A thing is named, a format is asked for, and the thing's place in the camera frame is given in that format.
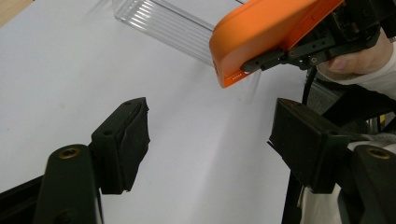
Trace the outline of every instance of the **white table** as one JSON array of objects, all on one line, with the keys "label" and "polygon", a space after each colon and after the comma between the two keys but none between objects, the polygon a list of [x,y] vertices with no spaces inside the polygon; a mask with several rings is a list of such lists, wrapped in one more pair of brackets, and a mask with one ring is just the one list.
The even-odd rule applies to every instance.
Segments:
[{"label": "white table", "polygon": [[[209,22],[231,10],[170,2]],[[0,29],[0,192],[145,96],[149,151],[132,191],[103,197],[106,223],[280,223],[289,169],[266,142],[276,98],[300,101],[304,77],[281,65],[224,90],[213,67],[116,21],[110,1],[37,0]]]}]

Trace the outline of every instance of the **white cloth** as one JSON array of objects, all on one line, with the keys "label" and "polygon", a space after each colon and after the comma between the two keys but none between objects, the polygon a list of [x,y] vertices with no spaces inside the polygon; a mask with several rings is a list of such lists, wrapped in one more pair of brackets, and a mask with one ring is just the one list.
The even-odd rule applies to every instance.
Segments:
[{"label": "white cloth", "polygon": [[[319,72],[327,79],[343,85],[358,84],[370,91],[377,91],[386,94],[388,97],[396,100],[396,43],[393,43],[393,54],[388,63],[380,70],[367,74],[364,76],[349,75],[335,76],[328,70],[318,68]],[[348,145],[348,148],[353,150],[359,145],[371,145],[382,147],[393,153],[396,153],[396,144],[389,142],[365,141],[355,142]],[[337,197],[340,192],[340,187],[335,186],[332,194],[313,194],[309,189],[304,189],[301,199],[301,208],[303,216],[301,224],[334,224],[342,223]]]}]

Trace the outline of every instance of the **clear plastic tray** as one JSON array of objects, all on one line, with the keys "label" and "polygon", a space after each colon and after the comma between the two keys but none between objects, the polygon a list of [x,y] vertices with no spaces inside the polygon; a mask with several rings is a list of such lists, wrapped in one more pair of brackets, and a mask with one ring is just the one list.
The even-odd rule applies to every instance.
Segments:
[{"label": "clear plastic tray", "polygon": [[117,20],[213,64],[208,43],[214,25],[163,0],[113,0],[113,7]]}]

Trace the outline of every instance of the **person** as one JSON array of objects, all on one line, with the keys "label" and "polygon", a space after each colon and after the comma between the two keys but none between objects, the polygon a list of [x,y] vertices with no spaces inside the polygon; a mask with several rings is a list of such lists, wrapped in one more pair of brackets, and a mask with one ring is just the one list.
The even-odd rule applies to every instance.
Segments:
[{"label": "person", "polygon": [[[342,85],[358,84],[396,100],[396,43],[390,43],[383,31],[374,47],[321,63],[318,71],[330,81]],[[396,144],[388,141],[369,139],[351,143],[348,148],[353,150],[358,145],[382,147],[396,154]],[[312,194],[304,189],[300,200],[303,211],[300,223],[342,223],[337,206],[339,192],[338,185],[332,194]]]}]

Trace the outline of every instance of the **orange plastic casing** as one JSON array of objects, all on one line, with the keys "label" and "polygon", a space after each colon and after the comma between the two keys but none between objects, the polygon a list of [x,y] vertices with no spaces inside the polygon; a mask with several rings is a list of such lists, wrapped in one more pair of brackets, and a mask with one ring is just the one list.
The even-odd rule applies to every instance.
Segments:
[{"label": "orange plastic casing", "polygon": [[291,49],[342,0],[250,0],[225,16],[209,41],[219,84],[248,76],[244,62],[266,51]]}]

